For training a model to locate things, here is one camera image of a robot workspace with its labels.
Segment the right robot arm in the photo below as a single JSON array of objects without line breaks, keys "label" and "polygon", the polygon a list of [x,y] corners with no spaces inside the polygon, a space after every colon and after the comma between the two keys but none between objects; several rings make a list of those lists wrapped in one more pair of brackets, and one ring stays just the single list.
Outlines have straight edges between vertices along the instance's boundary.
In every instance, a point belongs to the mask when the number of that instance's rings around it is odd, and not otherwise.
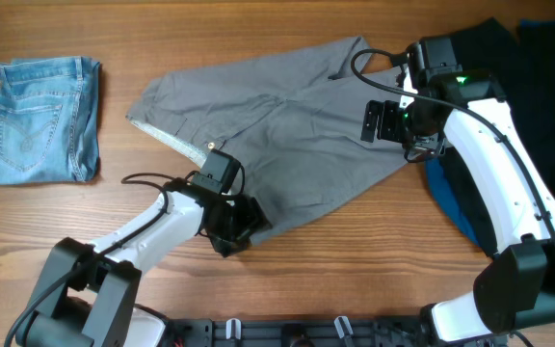
[{"label": "right robot arm", "polygon": [[498,80],[463,69],[446,37],[419,40],[393,61],[401,70],[393,88],[399,100],[367,104],[361,139],[400,144],[411,163],[454,148],[496,241],[470,292],[423,307],[415,344],[464,345],[555,323],[555,199],[515,131]]}]

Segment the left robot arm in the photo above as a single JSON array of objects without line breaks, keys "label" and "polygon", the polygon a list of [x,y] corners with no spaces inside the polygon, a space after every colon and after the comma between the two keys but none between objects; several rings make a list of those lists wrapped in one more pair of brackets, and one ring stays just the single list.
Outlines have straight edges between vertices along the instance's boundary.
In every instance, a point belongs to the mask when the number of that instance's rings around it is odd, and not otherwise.
[{"label": "left robot arm", "polygon": [[228,182],[166,176],[159,198],[115,232],[81,243],[67,237],[51,250],[8,346],[173,346],[164,315],[137,304],[143,276],[198,235],[224,256],[239,253],[268,225],[256,199],[230,195]]}]

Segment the grey shorts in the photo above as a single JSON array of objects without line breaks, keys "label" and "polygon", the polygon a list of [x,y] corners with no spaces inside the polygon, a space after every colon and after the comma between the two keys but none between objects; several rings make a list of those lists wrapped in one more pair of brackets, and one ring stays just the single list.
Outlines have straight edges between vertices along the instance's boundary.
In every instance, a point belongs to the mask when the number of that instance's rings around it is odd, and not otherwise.
[{"label": "grey shorts", "polygon": [[245,170],[235,189],[256,198],[269,226],[258,245],[331,213],[401,169],[402,148],[367,143],[368,102],[392,100],[398,68],[371,74],[367,41],[349,37],[244,62],[170,72],[127,113],[139,129],[202,165],[217,149]]}]

